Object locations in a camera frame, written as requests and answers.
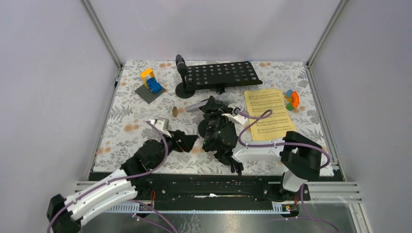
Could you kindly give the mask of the silver grey microphone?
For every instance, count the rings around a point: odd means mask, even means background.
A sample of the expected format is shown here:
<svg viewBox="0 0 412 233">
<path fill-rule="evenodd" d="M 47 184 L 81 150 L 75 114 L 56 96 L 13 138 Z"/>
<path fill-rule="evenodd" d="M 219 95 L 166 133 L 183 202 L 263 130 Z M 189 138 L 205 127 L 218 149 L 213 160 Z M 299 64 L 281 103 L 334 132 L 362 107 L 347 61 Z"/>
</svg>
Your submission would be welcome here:
<svg viewBox="0 0 412 233">
<path fill-rule="evenodd" d="M 235 95 L 233 93 L 224 92 L 218 96 L 210 96 L 207 100 L 201 101 L 199 103 L 192 104 L 185 108 L 186 112 L 197 112 L 201 111 L 203 107 L 210 104 L 217 105 L 230 105 L 235 101 Z"/>
</svg>

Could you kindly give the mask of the black tripod music stand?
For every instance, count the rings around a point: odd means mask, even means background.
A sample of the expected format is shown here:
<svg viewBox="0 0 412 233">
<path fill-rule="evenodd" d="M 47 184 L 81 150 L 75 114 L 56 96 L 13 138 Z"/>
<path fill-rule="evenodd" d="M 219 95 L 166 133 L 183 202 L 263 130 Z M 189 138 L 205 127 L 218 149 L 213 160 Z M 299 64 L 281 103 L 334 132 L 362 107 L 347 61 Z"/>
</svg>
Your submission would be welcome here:
<svg viewBox="0 0 412 233">
<path fill-rule="evenodd" d="M 228 87 L 242 87 L 250 85 L 261 85 L 251 62 L 230 62 L 220 64 L 206 64 L 187 66 L 188 74 L 185 76 L 188 90 L 216 89 L 219 95 L 226 92 Z M 222 105 L 222 109 L 233 109 L 230 105 Z M 204 151 L 214 152 L 214 157 L 222 164 L 229 166 L 232 173 L 242 174 L 243 164 L 236 161 L 232 156 L 238 135 L 231 131 L 229 126 L 216 132 L 206 132 L 203 138 L 202 148 Z"/>
</svg>

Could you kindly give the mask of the yellow sheet music page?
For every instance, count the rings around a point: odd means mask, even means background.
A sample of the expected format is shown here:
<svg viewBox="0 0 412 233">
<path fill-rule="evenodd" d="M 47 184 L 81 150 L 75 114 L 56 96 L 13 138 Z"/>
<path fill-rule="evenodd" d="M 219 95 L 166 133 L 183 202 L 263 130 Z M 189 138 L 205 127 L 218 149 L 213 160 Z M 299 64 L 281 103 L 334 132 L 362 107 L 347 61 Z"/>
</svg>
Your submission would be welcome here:
<svg viewBox="0 0 412 233">
<path fill-rule="evenodd" d="M 279 89 L 263 89 L 244 92 L 247 112 L 252 117 L 264 116 L 250 129 L 254 141 L 265 141 L 285 137 L 288 131 L 295 131 L 286 109 L 283 93 Z"/>
</svg>

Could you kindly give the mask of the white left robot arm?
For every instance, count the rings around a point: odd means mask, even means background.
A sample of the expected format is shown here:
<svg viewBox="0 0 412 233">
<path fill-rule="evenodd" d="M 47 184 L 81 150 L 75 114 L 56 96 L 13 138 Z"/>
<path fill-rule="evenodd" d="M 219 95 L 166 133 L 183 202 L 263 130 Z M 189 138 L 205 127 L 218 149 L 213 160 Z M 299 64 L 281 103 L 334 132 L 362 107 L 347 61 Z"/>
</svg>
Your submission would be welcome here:
<svg viewBox="0 0 412 233">
<path fill-rule="evenodd" d="M 147 175 L 158 170 L 173 152 L 190 152 L 198 138 L 183 131 L 160 134 L 159 141 L 150 139 L 106 178 L 78 193 L 51 198 L 47 209 L 47 232 L 78 233 L 93 218 L 110 208 L 138 198 L 149 197 L 150 181 Z"/>
</svg>

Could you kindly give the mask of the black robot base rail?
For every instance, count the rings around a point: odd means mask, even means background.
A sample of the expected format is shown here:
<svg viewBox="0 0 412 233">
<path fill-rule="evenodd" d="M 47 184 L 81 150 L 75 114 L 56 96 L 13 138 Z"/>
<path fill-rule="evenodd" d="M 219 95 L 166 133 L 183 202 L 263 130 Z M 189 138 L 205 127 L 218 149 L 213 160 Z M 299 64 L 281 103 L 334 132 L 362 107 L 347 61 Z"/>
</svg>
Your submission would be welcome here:
<svg viewBox="0 0 412 233">
<path fill-rule="evenodd" d="M 302 192 L 282 190 L 280 176 L 158 173 L 144 181 L 135 199 L 158 211 L 269 211 L 274 202 L 311 199 L 307 185 Z"/>
</svg>

